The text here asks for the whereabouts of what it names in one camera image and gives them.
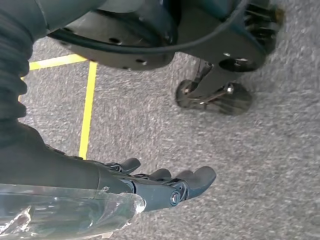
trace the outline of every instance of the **black robotic finger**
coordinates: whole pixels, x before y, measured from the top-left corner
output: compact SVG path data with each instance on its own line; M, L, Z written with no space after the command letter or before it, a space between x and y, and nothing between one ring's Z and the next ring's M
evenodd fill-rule
M121 164L115 162L109 162L105 163L103 165L114 172L122 174L131 174L141 166L141 163L137 158L129 158Z
M209 167L201 167L195 172L183 171L177 175L170 185L180 192L180 201L200 196L208 190L217 177L216 172Z
M137 158L129 158L122 163L121 166L122 167L122 173L131 174L141 166L141 163Z
M168 169L162 168L152 173L150 177L152 177L155 181L164 182L170 180L171 178L171 174Z

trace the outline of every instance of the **robotic hand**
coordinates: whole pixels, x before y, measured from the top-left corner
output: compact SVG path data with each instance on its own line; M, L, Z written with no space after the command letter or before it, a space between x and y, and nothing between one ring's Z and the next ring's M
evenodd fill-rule
M210 167L184 171L171 178L160 169L150 175L129 175L137 159L122 164L83 161L45 145L35 129L17 118L26 115L18 96L26 92L20 80L29 71L33 43L63 28L105 0L2 0L0 8L0 183L7 185L103 190L134 193L146 202L145 211L177 206L198 197L216 178Z

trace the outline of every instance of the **metal screw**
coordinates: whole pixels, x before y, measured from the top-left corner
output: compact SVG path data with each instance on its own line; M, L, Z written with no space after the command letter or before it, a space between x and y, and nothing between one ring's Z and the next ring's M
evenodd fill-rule
M108 187L108 186L104 186L104 187L103 187L101 190L103 190L103 192L106 193L106 192L108 192L109 189L110 189L110 188L109 188L109 187Z
M232 84L229 84L228 87L226 87L226 93L227 94L232 94L235 91L235 88Z
M174 192L172 193L172 195L171 196L170 202L172 206L177 206L179 203L179 193L177 192Z
M236 58L235 60L239 61L239 62L248 62L248 61L248 59L245 59L245 58Z

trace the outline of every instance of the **black plastic base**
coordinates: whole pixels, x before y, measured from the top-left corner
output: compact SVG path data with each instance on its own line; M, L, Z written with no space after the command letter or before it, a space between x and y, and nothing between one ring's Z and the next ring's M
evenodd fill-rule
M180 17L179 1L109 0L101 8L87 13L64 30L82 37L113 45L165 47L178 40L177 25ZM170 64L168 54L118 54L60 42L78 55L112 68L148 71Z
M253 97L239 83L232 83L232 93L226 93L208 102L201 102L189 98L189 91L194 82L182 81L176 91L176 102L180 108L202 110L237 116L247 112L253 102Z

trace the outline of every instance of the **gray carpet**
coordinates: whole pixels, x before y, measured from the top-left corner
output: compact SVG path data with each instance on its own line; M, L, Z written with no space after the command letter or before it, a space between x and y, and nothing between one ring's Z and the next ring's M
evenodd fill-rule
M245 115L175 106L177 85L194 74L195 62L185 54L153 72L98 67L88 158L137 157L146 173L203 165L217 173L202 197L142 214L113 239L320 239L320 1L280 2L287 22L277 51L241 80L256 98ZM43 39L33 60L66 54ZM30 73L24 122L53 147L77 154L88 69L79 63Z

